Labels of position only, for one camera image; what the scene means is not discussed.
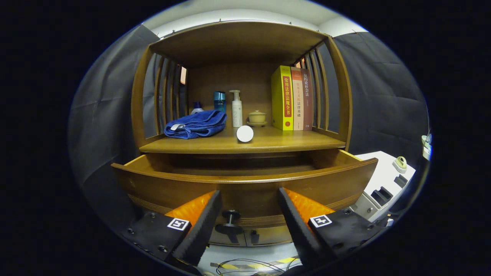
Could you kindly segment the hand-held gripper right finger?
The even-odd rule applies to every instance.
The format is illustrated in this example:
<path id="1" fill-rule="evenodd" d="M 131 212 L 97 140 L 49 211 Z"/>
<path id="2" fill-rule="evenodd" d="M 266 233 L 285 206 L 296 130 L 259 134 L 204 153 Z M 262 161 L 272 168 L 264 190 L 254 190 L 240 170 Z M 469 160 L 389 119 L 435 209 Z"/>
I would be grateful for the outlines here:
<path id="1" fill-rule="evenodd" d="M 278 201 L 302 265 L 313 268 L 342 259 L 373 240 L 382 226 L 353 210 L 333 211 L 283 187 Z"/>

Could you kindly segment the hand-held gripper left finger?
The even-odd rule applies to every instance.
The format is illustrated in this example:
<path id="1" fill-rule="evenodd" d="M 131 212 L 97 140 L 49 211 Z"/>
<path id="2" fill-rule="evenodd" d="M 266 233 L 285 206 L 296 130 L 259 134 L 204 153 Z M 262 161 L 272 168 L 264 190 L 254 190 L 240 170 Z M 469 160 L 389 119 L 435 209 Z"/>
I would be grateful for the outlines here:
<path id="1" fill-rule="evenodd" d="M 209 244 L 221 208 L 221 192 L 215 190 L 166 215 L 145 212 L 122 228 L 121 235 L 166 264 L 195 267 Z"/>

